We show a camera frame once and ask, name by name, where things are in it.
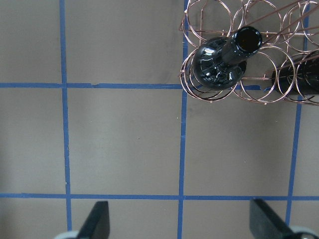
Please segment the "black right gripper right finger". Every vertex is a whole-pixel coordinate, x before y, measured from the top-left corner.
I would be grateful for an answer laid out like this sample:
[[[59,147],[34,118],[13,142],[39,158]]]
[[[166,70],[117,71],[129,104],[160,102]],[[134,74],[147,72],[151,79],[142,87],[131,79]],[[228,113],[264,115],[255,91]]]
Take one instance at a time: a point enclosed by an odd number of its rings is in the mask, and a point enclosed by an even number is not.
[[[255,239],[288,239],[294,234],[262,199],[250,200],[249,229]]]

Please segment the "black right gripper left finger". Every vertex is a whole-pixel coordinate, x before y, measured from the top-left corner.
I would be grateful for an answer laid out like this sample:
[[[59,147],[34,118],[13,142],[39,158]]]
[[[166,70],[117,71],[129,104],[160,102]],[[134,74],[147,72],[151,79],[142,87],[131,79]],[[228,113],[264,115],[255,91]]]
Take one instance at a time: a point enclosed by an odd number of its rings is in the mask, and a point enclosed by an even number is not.
[[[98,201],[81,227],[79,239],[108,239],[110,235],[109,205]]]

